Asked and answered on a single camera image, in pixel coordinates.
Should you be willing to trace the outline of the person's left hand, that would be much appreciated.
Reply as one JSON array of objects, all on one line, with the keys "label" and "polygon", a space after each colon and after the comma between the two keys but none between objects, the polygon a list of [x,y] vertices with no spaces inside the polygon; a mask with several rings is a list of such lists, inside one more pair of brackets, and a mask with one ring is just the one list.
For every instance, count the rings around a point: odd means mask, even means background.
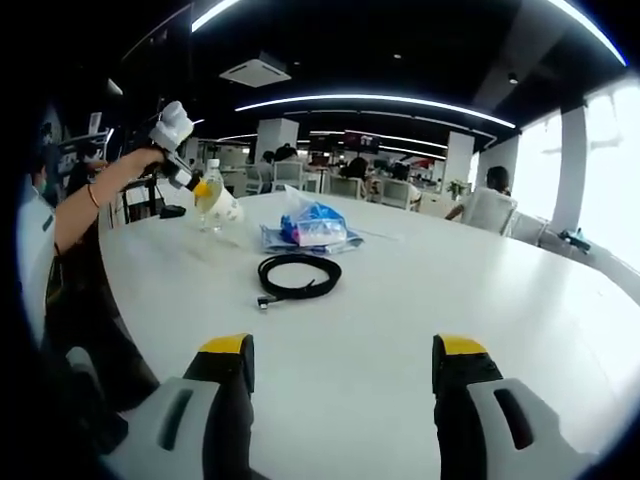
[{"label": "person's left hand", "polygon": [[155,147],[143,147],[134,150],[122,158],[128,170],[129,178],[139,178],[150,165],[165,161],[165,153]]}]

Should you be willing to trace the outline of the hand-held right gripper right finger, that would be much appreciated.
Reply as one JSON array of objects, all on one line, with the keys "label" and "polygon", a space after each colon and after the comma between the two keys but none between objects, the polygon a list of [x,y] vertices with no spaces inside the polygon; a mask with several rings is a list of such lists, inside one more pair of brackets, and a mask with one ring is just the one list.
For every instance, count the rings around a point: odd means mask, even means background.
[{"label": "hand-held right gripper right finger", "polygon": [[566,441],[543,399],[503,377],[470,338],[433,337],[432,389],[442,479],[578,479],[596,461]]}]

